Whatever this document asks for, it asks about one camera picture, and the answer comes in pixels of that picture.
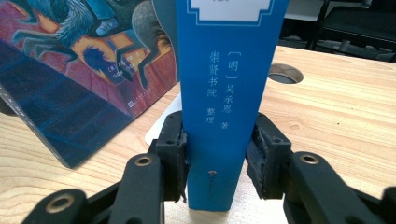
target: table surface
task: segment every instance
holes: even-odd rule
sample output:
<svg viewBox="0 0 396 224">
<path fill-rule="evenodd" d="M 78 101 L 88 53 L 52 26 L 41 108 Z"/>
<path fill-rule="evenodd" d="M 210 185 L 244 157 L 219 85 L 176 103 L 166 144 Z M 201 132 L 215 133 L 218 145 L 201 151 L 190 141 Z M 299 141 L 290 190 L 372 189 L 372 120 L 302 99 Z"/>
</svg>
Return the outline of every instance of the table surface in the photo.
<svg viewBox="0 0 396 224">
<path fill-rule="evenodd" d="M 326 159 L 356 189 L 377 198 L 396 186 L 396 64 L 277 47 L 273 63 L 304 80 L 268 80 L 260 112 L 293 143 Z M 88 196 L 118 182 L 125 163 L 149 146 L 145 134 L 179 93 L 179 85 L 75 170 L 63 167 L 16 117 L 0 114 L 0 223 L 21 223 L 45 196 L 83 189 Z M 256 195 L 244 165 L 229 212 L 165 204 L 166 223 L 287 223 L 282 201 Z"/>
</svg>

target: blue book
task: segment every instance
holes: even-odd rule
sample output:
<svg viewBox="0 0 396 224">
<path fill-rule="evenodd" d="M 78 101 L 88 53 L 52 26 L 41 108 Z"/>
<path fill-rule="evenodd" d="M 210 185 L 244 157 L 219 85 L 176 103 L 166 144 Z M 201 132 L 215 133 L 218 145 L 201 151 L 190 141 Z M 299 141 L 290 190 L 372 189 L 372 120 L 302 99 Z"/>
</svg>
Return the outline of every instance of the blue book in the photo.
<svg viewBox="0 0 396 224">
<path fill-rule="evenodd" d="M 227 211 L 288 0 L 177 1 L 189 207 Z"/>
</svg>

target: book cover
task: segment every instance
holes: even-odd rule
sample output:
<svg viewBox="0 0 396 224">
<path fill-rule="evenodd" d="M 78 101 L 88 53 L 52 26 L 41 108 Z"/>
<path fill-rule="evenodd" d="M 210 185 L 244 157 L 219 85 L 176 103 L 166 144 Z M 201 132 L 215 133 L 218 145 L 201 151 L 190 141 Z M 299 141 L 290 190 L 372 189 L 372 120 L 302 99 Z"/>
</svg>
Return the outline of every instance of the book cover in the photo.
<svg viewBox="0 0 396 224">
<path fill-rule="evenodd" d="M 176 83 L 149 0 L 0 0 L 0 96 L 69 168 Z"/>
<path fill-rule="evenodd" d="M 189 207 L 227 211 L 288 0 L 177 1 Z"/>
</svg>

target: book cover illustration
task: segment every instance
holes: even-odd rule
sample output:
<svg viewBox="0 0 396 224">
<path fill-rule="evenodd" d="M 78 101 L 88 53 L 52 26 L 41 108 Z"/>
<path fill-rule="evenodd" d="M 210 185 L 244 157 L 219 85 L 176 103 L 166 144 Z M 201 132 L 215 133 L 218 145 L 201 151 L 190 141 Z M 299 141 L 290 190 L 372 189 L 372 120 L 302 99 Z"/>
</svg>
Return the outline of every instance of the book cover illustration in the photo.
<svg viewBox="0 0 396 224">
<path fill-rule="evenodd" d="M 149 0 L 0 0 L 0 95 L 76 167 L 177 83 Z"/>
</svg>

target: black chair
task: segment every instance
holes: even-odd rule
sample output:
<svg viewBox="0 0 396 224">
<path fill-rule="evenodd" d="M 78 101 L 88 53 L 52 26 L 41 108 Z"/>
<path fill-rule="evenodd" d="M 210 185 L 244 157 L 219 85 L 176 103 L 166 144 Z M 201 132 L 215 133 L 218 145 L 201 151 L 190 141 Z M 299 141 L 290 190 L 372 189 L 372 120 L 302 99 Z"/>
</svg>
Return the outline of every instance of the black chair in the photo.
<svg viewBox="0 0 396 224">
<path fill-rule="evenodd" d="M 326 16 L 331 1 L 324 1 L 316 23 L 316 31 L 306 44 L 306 49 L 314 50 L 319 39 L 324 38 L 347 40 L 347 43 L 350 41 L 360 47 L 372 46 L 396 52 L 396 0 L 373 0 L 368 8 L 334 7 Z M 396 54 L 389 61 L 396 63 Z"/>
</svg>

